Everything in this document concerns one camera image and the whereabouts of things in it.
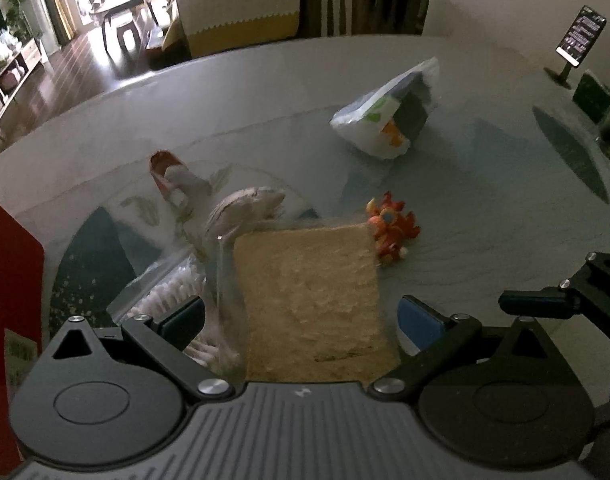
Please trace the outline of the beige sponge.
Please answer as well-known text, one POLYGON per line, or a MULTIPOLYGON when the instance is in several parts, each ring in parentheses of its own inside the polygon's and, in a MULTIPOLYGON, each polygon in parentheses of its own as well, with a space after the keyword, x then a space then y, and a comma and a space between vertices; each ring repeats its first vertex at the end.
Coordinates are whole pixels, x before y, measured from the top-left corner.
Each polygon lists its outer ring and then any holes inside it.
POLYGON ((367 385, 401 363, 367 224, 244 234, 233 262, 247 314, 247 379, 367 385))

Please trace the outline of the cotton swab bag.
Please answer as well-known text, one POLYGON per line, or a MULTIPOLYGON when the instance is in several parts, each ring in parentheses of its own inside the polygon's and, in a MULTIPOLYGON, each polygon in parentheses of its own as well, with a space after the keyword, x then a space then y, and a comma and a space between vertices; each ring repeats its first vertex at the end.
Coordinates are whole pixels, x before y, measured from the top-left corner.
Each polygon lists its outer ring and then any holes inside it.
POLYGON ((132 280, 106 312, 117 325, 146 316, 153 327, 171 308, 200 296, 205 324, 183 353, 216 375, 237 382, 244 376, 247 314, 235 282, 218 273, 218 263, 204 263, 188 248, 178 250, 132 280))

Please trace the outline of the grey white pouch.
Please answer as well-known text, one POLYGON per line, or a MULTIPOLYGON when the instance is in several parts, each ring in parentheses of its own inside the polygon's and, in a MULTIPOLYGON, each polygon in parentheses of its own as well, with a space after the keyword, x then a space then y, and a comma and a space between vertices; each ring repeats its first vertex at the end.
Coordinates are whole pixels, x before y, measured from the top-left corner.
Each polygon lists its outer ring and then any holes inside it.
POLYGON ((285 199, 277 188, 243 188, 226 196, 214 207, 204 226, 206 238, 216 238, 240 226, 273 218, 285 199))

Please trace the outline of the small red white packet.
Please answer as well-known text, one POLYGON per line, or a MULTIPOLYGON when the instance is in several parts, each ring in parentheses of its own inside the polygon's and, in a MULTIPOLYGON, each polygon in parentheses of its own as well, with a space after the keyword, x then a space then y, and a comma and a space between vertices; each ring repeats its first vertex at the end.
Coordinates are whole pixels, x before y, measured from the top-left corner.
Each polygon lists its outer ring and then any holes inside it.
POLYGON ((177 209, 189 209, 212 195, 209 181, 194 174, 171 152, 158 151, 150 157, 150 174, 163 199, 177 209))

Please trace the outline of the red white cardboard box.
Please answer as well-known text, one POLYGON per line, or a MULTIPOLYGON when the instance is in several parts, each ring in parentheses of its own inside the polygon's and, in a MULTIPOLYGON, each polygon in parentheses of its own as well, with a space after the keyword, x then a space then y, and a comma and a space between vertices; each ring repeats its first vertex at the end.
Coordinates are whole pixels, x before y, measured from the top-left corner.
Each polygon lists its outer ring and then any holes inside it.
POLYGON ((0 206, 0 477, 20 464, 9 424, 6 333, 29 350, 41 349, 43 261, 38 240, 0 206))

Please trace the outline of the dark box by phone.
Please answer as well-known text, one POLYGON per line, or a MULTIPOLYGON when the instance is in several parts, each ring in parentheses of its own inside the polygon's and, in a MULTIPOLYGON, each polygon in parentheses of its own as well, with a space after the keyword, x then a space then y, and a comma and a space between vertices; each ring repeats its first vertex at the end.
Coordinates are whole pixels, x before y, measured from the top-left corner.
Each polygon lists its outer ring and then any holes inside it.
POLYGON ((576 86, 572 101, 595 125, 598 125, 610 106, 610 88, 590 70, 586 70, 576 86))

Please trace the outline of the smartphone on stand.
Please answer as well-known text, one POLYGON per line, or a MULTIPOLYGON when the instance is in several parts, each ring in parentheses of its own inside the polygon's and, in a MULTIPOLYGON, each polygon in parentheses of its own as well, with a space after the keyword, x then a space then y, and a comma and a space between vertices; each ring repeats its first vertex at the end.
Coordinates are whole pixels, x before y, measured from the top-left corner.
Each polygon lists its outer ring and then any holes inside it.
POLYGON ((604 16, 590 6, 582 6, 556 47, 556 53, 564 59, 566 64, 560 72, 544 67, 544 72, 548 77, 558 86, 570 89, 568 78, 571 70, 575 70, 583 63, 606 26, 607 19, 604 16))

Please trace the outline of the wooden TV cabinet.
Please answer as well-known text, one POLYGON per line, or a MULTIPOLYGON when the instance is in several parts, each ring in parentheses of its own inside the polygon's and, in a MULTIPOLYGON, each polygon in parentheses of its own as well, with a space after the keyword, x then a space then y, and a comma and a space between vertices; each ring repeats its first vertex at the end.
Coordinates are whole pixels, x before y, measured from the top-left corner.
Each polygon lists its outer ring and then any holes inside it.
POLYGON ((32 39, 23 44, 9 62, 0 68, 0 119, 40 63, 41 50, 37 40, 32 39))

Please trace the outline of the coffee table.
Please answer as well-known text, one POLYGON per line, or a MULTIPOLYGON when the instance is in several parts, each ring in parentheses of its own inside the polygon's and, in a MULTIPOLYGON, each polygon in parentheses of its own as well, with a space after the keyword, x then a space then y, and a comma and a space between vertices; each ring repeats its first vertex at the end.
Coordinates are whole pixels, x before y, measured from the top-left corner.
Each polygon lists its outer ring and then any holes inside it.
POLYGON ((142 4, 145 4, 150 11, 154 23, 159 24, 154 14, 151 0, 105 0, 97 8, 93 8, 90 11, 90 16, 101 28, 104 48, 107 48, 106 26, 111 23, 112 18, 127 11, 134 11, 138 6, 142 6, 142 4))

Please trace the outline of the wooden dining chair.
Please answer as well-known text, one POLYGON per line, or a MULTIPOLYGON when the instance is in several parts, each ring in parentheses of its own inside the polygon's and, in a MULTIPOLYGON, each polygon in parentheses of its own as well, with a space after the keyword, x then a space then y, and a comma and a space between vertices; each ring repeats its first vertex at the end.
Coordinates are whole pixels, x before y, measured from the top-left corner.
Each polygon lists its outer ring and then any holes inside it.
POLYGON ((311 38, 417 35, 421 0, 308 0, 311 38))

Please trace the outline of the cream yellow sofa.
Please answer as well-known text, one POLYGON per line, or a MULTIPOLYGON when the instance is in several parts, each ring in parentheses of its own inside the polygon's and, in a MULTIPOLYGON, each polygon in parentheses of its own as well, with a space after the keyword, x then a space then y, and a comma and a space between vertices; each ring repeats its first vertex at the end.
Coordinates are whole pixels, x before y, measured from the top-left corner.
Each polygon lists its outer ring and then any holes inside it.
POLYGON ((301 0, 174 0, 162 51, 203 58, 293 39, 301 0))

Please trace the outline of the potted plant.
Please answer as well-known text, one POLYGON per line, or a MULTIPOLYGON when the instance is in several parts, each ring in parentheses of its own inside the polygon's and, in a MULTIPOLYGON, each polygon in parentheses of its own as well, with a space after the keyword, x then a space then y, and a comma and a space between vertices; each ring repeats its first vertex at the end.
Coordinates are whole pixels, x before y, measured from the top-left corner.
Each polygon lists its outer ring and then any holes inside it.
POLYGON ((31 39, 38 40, 40 32, 36 32, 29 23, 24 4, 27 0, 6 0, 8 3, 8 13, 6 14, 6 24, 12 34, 23 44, 31 39))

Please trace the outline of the orange toy keychain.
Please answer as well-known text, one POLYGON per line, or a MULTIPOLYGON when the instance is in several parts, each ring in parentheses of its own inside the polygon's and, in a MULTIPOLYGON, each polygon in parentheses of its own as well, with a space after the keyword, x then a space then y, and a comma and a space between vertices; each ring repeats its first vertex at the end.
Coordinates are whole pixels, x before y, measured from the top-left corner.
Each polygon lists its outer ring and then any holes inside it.
POLYGON ((413 212, 405 211, 402 200, 394 200, 391 192, 385 192, 380 202, 373 198, 366 205, 366 214, 379 262, 386 266, 403 260, 407 254, 405 244, 421 233, 413 212))

